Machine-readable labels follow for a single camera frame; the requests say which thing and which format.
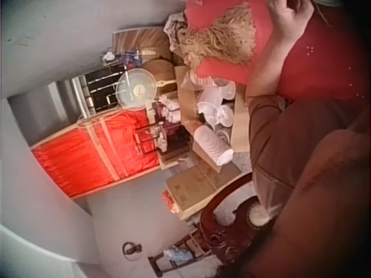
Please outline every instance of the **person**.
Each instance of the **person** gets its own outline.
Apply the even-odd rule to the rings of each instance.
[[[285,58],[313,13],[310,0],[268,0],[274,26],[246,87],[253,182],[271,217],[215,277],[369,277],[370,123],[363,98],[275,95]]]

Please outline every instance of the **red cushion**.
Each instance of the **red cushion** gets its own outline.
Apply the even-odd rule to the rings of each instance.
[[[256,50],[251,60],[254,63],[272,32],[272,25],[265,1],[248,2],[256,28]],[[203,0],[200,6],[190,1],[186,8],[188,23],[193,28],[205,28],[227,8],[240,3],[242,0]],[[347,100],[357,94],[368,94],[368,57],[350,22],[339,8],[321,6],[321,11],[331,27],[315,12],[305,34],[285,61],[278,93],[293,100],[311,96]],[[250,68],[207,58],[197,73],[201,77],[226,78],[247,84]]]

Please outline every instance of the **hand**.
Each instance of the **hand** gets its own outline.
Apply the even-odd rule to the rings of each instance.
[[[288,7],[288,0],[267,0],[273,24],[272,35],[285,43],[296,43],[300,39],[314,12],[311,0],[293,0],[292,2],[294,8]]]

